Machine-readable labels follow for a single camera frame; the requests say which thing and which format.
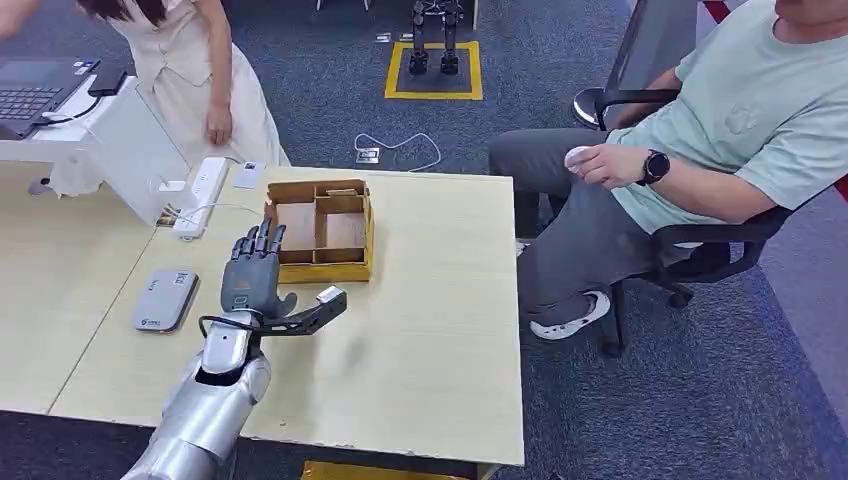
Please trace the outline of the seated person's left hand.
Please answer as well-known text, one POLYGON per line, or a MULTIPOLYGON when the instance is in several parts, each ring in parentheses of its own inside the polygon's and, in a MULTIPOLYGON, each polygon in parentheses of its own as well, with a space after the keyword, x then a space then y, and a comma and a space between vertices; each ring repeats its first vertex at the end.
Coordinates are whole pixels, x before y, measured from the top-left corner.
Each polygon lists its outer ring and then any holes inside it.
POLYGON ((642 147, 599 144, 581 150, 566 161, 566 166, 585 183, 611 190, 642 180, 650 154, 650 149, 642 147))

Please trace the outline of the standing person's hand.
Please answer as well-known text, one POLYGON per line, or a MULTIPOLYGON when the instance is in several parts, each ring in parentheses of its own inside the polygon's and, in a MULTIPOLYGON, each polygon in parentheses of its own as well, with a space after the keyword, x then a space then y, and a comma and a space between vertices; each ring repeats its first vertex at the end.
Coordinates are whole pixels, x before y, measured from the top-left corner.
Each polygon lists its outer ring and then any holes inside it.
POLYGON ((211 145, 227 144, 232 135, 232 115, 228 104, 212 104, 206 116, 206 136, 211 145))

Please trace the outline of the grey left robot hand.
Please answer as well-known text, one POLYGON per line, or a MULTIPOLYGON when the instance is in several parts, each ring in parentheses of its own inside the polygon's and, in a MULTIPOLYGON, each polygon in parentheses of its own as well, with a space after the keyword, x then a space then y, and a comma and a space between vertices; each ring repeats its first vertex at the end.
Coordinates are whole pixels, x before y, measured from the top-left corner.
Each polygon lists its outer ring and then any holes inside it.
POLYGON ((279 247, 285 225, 272 226, 265 216, 234 243, 222 279, 220 303, 224 312, 251 310, 265 320, 287 316, 297 304, 297 295, 278 295, 279 247))

